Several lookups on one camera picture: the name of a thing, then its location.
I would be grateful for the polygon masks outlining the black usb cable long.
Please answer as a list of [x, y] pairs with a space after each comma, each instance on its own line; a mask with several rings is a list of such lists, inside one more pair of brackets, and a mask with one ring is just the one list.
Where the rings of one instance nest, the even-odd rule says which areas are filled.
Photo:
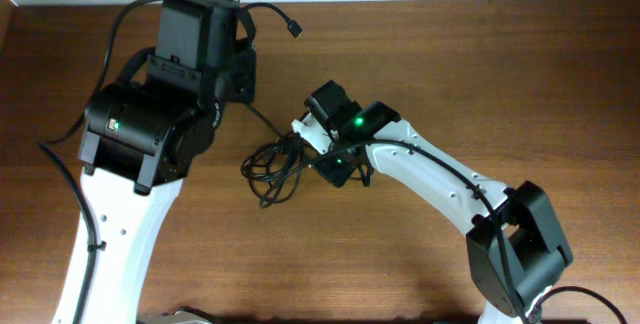
[[298, 189], [303, 169], [312, 167], [314, 158], [307, 154], [310, 145], [293, 131], [282, 133], [251, 104], [245, 107], [275, 133], [276, 140], [247, 156], [240, 165], [241, 175], [259, 199], [260, 208], [284, 203]]

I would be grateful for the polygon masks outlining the black usb cable short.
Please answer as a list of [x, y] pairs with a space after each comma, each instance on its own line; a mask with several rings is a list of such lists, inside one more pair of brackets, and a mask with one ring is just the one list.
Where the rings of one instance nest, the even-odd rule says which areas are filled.
[[260, 20], [267, 16], [271, 16], [271, 21], [279, 23], [281, 27], [285, 28], [293, 38], [299, 38], [303, 35], [302, 26], [280, 7], [267, 2], [254, 2], [243, 5], [236, 12], [236, 18], [244, 27], [244, 31], [246, 33], [245, 37], [242, 39], [242, 42], [246, 46], [254, 46]]

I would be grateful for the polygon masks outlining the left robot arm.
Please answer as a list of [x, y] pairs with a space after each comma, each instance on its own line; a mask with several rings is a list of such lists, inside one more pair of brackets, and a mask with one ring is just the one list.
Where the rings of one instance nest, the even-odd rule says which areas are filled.
[[162, 223], [225, 107], [255, 96], [255, 26], [238, 0], [160, 0], [158, 39], [83, 114], [78, 230], [57, 323], [132, 323]]

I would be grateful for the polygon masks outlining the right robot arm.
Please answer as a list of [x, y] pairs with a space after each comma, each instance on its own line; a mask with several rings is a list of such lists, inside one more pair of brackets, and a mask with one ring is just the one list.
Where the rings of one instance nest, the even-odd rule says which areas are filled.
[[540, 300], [572, 263], [547, 193], [488, 178], [424, 139], [382, 102], [363, 108], [329, 81], [292, 122], [318, 154], [313, 167], [335, 187], [355, 171], [389, 176], [438, 210], [465, 238], [471, 277], [485, 299], [482, 323], [535, 323]]

